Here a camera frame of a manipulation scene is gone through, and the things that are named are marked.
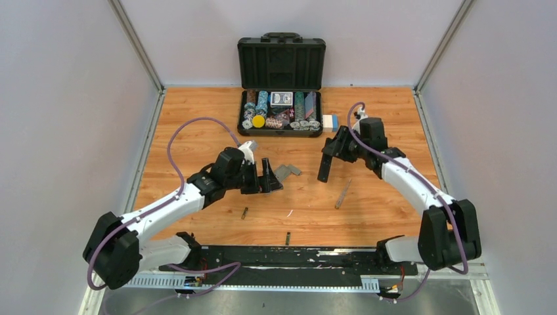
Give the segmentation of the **grey remote control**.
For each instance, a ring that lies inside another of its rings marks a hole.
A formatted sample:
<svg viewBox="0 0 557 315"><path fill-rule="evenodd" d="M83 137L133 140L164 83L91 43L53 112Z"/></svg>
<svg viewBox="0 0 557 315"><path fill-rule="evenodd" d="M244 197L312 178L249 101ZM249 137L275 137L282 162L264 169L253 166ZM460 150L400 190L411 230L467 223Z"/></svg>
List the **grey remote control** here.
<svg viewBox="0 0 557 315"><path fill-rule="evenodd" d="M288 166L280 165L274 170L274 174L276 175L277 180L282 183L292 174L292 171Z"/></svg>

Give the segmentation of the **grey battery cover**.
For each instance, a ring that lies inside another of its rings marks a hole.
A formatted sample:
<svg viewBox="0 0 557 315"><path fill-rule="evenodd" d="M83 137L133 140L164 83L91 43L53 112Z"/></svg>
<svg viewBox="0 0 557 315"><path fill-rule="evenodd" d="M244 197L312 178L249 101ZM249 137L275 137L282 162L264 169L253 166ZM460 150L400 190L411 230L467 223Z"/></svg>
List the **grey battery cover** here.
<svg viewBox="0 0 557 315"><path fill-rule="evenodd" d="M288 165L287 168L289 168L290 172L296 176L300 176L301 175L301 170L298 169L297 167L293 166L293 165Z"/></svg>

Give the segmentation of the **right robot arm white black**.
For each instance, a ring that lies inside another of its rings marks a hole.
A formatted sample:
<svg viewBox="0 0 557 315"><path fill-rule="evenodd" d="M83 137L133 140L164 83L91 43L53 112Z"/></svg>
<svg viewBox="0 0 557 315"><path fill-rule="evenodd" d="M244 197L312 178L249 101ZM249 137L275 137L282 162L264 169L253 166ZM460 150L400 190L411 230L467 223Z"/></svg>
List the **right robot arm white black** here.
<svg viewBox="0 0 557 315"><path fill-rule="evenodd" d="M361 118L354 128L342 125L333 138L325 140L322 153L319 181L328 181L334 158L350 163L361 159L421 216L417 237L395 236L377 243L375 265L382 273L395 272L402 262L423 263L431 270L440 270L481 257L474 204L436 188L400 149L389 146L380 118Z"/></svg>

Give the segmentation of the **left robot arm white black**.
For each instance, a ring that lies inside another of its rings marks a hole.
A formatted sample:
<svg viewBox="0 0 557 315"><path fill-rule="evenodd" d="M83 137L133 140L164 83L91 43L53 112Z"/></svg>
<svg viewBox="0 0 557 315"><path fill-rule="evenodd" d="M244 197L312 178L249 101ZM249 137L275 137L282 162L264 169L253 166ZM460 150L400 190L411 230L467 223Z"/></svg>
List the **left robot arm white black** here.
<svg viewBox="0 0 557 315"><path fill-rule="evenodd" d="M267 158L262 160L262 167L262 174L258 175L251 148L228 147L215 162L192 174L164 198L121 216L103 214L83 251L88 274L96 274L104 282L95 285L89 278L90 288L117 289L138 272L168 264L196 270L201 253L195 249L192 237L183 232L164 240L153 237L174 222L221 200L229 190L239 190L244 195L281 190L283 185Z"/></svg>

